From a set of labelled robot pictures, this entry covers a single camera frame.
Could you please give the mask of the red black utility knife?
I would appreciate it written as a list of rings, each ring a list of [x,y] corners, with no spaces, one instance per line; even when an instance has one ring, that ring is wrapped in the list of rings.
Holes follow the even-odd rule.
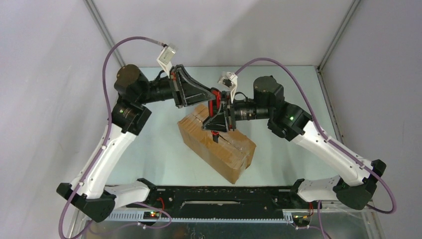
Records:
[[[214,100],[208,102],[209,116],[216,116],[220,107],[221,95],[217,88],[211,88],[211,93],[215,96]],[[219,132],[211,131],[212,139],[215,143],[218,143]]]

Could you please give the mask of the brown cardboard express box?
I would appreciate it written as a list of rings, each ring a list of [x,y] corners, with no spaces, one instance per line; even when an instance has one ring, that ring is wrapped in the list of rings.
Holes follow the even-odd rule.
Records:
[[[178,122],[183,142],[224,179],[235,184],[251,165],[256,144],[238,130],[220,133],[218,142],[214,142],[212,133],[202,129],[208,116],[208,107],[199,104]]]

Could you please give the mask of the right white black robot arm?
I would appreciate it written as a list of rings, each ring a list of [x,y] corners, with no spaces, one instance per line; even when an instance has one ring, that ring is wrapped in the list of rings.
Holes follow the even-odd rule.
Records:
[[[236,100],[235,93],[216,88],[211,88],[210,95],[209,116],[202,128],[211,131],[214,141],[220,133],[234,130],[238,121],[266,119],[273,134],[303,147],[337,172],[327,179],[298,179],[289,195],[292,206],[302,208],[320,200],[339,201],[355,210],[369,205],[386,164],[358,157],[327,136],[313,116],[285,101],[283,86],[272,76],[254,81],[253,98]]]

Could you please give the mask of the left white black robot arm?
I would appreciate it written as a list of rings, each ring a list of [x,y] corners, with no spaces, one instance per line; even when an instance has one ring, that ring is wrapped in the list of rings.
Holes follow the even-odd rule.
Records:
[[[118,100],[96,151],[71,183],[61,183],[57,188],[59,195],[97,223],[117,208],[137,202],[149,208],[157,202],[157,193],[146,180],[106,185],[119,159],[151,116],[146,105],[174,100],[176,107],[183,108],[216,98],[215,89],[196,81],[183,65],[160,71],[150,81],[137,66],[129,64],[119,69],[114,88]]]

